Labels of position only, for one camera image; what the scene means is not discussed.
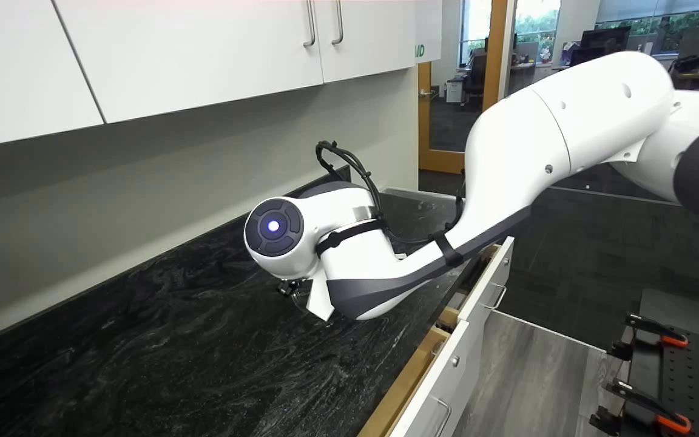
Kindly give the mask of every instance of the white robotic arm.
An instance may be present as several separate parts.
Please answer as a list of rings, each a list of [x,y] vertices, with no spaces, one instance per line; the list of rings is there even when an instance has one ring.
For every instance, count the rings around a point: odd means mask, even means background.
[[[357,185],[260,204],[247,216],[244,244],[274,277],[312,281],[311,314],[376,317],[524,218],[563,176],[634,163],[620,169],[640,186],[669,185],[682,165],[676,155],[699,142],[699,122],[682,122],[692,113],[699,95],[679,97],[657,60],[631,50],[606,55],[524,87],[476,122],[465,142],[465,209],[450,230],[407,256],[373,225],[373,198]]]

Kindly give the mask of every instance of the countertop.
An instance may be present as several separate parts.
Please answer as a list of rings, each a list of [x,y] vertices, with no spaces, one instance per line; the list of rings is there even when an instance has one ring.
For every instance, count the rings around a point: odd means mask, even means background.
[[[386,193],[397,249],[454,204]],[[318,322],[240,220],[0,332],[0,434],[357,434],[469,266],[379,321]]]

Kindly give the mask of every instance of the white wall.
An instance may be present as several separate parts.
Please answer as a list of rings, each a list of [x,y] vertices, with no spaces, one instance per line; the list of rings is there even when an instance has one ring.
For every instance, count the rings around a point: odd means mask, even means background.
[[[438,85],[454,77],[459,68],[459,46],[463,26],[463,0],[442,0],[442,59],[431,63],[431,85]]]
[[[600,22],[699,10],[699,0],[602,0]]]
[[[557,34],[554,38],[554,59],[550,65],[560,65],[563,43],[573,43],[581,38],[584,28],[595,28],[596,10],[602,0],[563,0]]]
[[[416,186],[415,71],[0,145],[0,327],[323,174]]]

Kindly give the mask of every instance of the metal handle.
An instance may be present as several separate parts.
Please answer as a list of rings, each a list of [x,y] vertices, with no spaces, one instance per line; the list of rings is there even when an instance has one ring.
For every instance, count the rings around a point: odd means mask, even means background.
[[[334,17],[338,17],[338,25],[340,25],[340,36],[329,40],[331,46],[338,46],[338,43],[344,40],[344,12],[342,12],[342,0],[334,0]]]
[[[318,32],[316,32],[316,12],[312,12],[311,0],[304,0],[304,3],[306,3],[306,22],[307,22],[307,40],[304,43],[304,49],[312,49],[316,40],[318,40]]]

